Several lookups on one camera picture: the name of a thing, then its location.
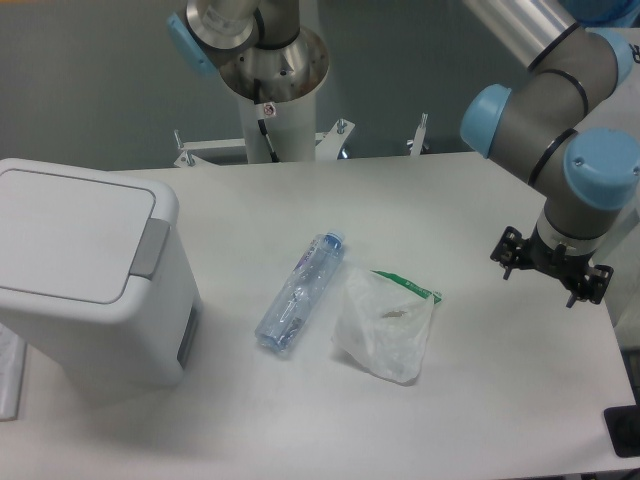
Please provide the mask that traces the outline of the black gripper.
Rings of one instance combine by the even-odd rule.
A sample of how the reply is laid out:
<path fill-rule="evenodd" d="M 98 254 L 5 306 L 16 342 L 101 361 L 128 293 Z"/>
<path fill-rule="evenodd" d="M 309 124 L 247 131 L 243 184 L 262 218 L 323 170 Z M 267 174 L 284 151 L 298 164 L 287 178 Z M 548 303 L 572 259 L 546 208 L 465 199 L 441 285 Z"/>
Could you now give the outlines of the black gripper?
<path fill-rule="evenodd" d="M 566 306 L 573 307 L 576 302 L 599 305 L 613 278 L 611 266 L 589 266 L 592 255 L 570 255 L 563 245 L 551 249 L 538 234 L 526 239 L 517 229 L 507 226 L 490 259 L 504 270 L 504 280 L 513 270 L 531 269 L 559 280 L 570 292 Z"/>

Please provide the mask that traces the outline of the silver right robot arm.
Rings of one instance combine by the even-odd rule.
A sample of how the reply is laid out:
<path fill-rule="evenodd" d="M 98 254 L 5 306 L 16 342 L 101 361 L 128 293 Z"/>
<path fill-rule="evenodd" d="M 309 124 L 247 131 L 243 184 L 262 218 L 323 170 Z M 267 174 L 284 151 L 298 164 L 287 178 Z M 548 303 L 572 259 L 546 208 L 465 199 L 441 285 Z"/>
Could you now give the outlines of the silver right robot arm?
<path fill-rule="evenodd" d="M 593 262 L 639 185 L 639 144 L 578 125 L 631 72 L 627 41 L 586 30 L 556 1 L 472 1 L 470 11 L 531 73 L 519 90 L 494 84 L 467 108 L 464 142 L 545 198 L 532 234 L 507 228 L 492 252 L 506 272 L 557 279 L 573 301 L 599 303 L 613 269 Z"/>

